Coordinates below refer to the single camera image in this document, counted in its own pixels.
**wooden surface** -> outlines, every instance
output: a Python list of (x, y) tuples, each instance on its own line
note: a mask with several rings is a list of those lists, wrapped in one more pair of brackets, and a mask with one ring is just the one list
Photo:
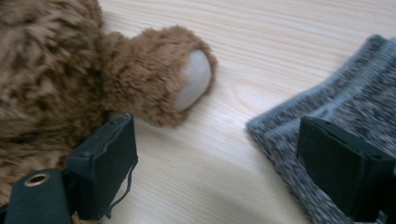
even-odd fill
[(184, 25), (219, 59), (215, 89), (184, 124), (136, 122), (132, 190), (105, 223), (308, 223), (245, 123), (328, 77), (369, 35), (396, 36), (396, 1), (100, 2), (108, 31)]

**black strap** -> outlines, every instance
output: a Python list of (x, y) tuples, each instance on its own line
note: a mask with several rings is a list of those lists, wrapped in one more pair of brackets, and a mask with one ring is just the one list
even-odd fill
[(117, 204), (119, 204), (125, 198), (125, 196), (129, 193), (129, 191), (131, 190), (132, 170), (133, 169), (134, 169), (134, 167), (131, 168), (131, 170), (129, 171), (129, 174), (128, 174), (128, 186), (127, 186), (124, 194), (107, 208), (107, 210), (106, 210), (106, 217), (107, 218), (111, 218), (111, 210), (113, 210), (113, 207), (116, 206)]

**teddy bear arm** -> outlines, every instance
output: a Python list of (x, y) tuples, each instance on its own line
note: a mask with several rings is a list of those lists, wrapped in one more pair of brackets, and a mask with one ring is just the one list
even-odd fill
[(207, 92), (217, 61), (193, 32), (174, 26), (135, 38), (105, 35), (100, 54), (104, 105), (151, 124), (176, 125)]

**teddy bear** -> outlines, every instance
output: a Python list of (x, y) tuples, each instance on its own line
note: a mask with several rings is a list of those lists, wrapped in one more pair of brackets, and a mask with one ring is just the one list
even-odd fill
[(211, 89), (217, 60), (192, 31), (101, 24), (97, 0), (0, 0), (0, 206), (114, 113), (175, 126)]

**light wood tabletop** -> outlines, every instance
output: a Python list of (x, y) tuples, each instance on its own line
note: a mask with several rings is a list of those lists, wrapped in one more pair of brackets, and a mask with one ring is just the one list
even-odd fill
[(105, 223), (308, 223), (245, 124), (323, 81), (370, 35), (396, 36), (396, 1), (100, 2), (107, 31), (183, 25), (219, 60), (214, 90), (182, 125), (136, 121), (132, 189)]

